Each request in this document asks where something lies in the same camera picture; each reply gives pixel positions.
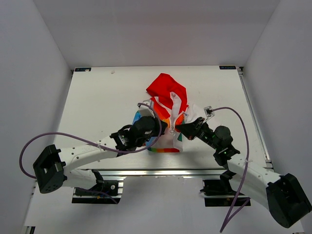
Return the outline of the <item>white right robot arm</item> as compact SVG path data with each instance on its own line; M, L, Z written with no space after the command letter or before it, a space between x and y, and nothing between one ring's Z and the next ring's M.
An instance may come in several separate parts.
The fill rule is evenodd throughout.
M207 195L232 194L240 190L269 210L274 220L284 228L291 227L312 211L312 205L297 178L291 174L280 175L240 156L232 145L230 129L218 126L209 128L204 118L175 127L187 139L198 138L215 149L214 158L225 168L220 175L220 187L203 192Z

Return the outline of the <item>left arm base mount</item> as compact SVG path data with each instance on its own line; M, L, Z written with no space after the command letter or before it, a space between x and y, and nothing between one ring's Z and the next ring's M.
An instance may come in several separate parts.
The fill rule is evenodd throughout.
M120 202L123 193L123 179L103 177L98 170L92 170L96 184L91 189L74 188L73 204L114 204Z

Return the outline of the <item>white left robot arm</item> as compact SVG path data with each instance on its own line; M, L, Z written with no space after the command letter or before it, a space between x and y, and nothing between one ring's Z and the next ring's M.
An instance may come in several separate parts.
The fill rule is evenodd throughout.
M137 153L153 137L164 134L167 123L155 117L141 117L97 143L58 149L55 145L44 148L33 164L39 191L51 193L61 187L78 187L97 195L103 189L103 180L96 169L81 167L109 158Z

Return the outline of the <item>rainbow red kids jacket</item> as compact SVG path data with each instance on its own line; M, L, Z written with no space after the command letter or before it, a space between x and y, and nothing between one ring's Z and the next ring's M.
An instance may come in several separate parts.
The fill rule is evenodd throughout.
M154 102L153 109L161 121L168 124L164 135L152 145L152 137L145 146L153 153L179 153L183 151L183 135L175 129L176 125L191 123L204 116L203 108L189 102L184 86L169 74L161 73L146 89Z

